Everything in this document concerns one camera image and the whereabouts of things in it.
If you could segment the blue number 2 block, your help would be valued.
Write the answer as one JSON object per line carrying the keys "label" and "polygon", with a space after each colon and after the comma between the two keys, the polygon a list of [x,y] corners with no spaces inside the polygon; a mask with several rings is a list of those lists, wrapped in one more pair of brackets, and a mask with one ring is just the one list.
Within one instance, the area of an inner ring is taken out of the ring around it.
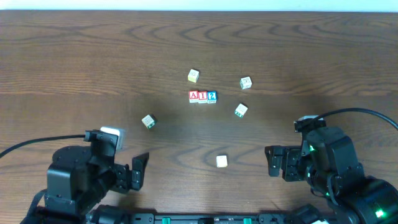
{"label": "blue number 2 block", "polygon": [[216,91],[208,91],[207,92],[207,103],[213,104],[217,102],[217,92]]}

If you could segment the red letter A block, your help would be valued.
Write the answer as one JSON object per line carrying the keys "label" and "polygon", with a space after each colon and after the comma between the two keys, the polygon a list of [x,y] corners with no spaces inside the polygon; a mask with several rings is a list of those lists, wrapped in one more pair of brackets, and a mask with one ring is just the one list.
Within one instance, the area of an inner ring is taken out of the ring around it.
{"label": "red letter A block", "polygon": [[198,103],[198,91],[192,90],[188,92],[189,103]]}

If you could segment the red letter I block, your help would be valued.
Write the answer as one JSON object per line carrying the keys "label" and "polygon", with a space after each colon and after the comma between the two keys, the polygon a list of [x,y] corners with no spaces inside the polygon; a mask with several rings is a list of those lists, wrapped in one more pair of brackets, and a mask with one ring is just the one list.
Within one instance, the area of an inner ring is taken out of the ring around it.
{"label": "red letter I block", "polygon": [[207,91],[199,91],[198,92],[198,102],[199,103],[207,103],[208,102],[208,92]]}

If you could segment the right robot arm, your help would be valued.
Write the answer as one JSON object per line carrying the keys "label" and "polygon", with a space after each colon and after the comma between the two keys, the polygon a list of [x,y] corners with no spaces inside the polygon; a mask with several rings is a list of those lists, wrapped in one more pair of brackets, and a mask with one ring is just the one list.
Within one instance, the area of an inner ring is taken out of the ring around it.
{"label": "right robot arm", "polygon": [[324,120],[309,125],[298,120],[295,131],[302,135],[301,145],[265,147],[271,177],[306,181],[340,223],[397,223],[397,189],[365,175],[349,136]]}

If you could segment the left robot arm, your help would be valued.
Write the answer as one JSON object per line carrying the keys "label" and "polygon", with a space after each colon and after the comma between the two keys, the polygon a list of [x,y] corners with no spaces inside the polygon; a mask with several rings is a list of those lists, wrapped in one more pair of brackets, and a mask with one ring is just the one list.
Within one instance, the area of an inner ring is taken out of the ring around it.
{"label": "left robot arm", "polygon": [[109,191],[127,194],[142,188],[148,153],[121,165],[114,161],[121,133],[91,130],[82,138],[90,145],[66,146],[53,154],[47,187],[35,195],[23,223],[85,223]]}

